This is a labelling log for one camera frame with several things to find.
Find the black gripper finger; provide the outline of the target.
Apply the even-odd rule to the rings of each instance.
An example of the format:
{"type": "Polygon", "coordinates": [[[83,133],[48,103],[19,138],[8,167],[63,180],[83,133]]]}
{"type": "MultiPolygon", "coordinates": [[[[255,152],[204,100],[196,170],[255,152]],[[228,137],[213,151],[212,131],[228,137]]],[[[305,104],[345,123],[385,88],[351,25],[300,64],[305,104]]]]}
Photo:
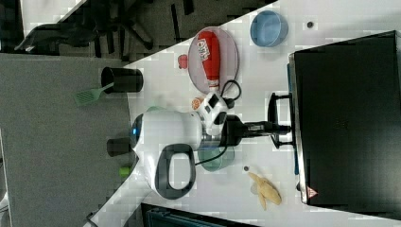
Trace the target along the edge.
{"type": "Polygon", "coordinates": [[[282,126],[270,121],[260,122],[248,122],[246,126],[252,130],[263,130],[263,131],[290,131],[290,126],[282,126]]]}
{"type": "Polygon", "coordinates": [[[261,137],[261,136],[279,136],[286,135],[290,131],[249,131],[247,132],[247,138],[261,137]]]}

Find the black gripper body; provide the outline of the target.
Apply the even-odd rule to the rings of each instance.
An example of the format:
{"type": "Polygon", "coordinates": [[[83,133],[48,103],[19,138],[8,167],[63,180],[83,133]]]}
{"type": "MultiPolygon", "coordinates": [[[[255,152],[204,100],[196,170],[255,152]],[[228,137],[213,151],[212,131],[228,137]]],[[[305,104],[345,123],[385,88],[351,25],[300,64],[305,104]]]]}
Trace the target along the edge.
{"type": "Polygon", "coordinates": [[[220,145],[222,147],[235,147],[248,135],[247,126],[236,115],[229,114],[224,123],[220,145]]]}

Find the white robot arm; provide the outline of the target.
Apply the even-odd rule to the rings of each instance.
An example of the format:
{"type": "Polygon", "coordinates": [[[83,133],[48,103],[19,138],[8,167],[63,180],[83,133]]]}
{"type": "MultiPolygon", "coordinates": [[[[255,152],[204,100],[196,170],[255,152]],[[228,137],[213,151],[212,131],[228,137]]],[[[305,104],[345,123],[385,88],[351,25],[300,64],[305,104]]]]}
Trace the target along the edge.
{"type": "Polygon", "coordinates": [[[181,113],[166,109],[138,115],[132,124],[130,142],[139,162],[131,173],[134,185],[143,184],[146,190],[176,200],[186,195],[196,180],[194,153],[208,149],[235,147],[244,138],[284,135],[289,126],[275,122],[243,123],[233,114],[221,114],[217,133],[206,133],[206,118],[197,112],[181,113]],[[170,183],[170,164],[175,155],[188,158],[188,184],[176,189],[170,183]]]}

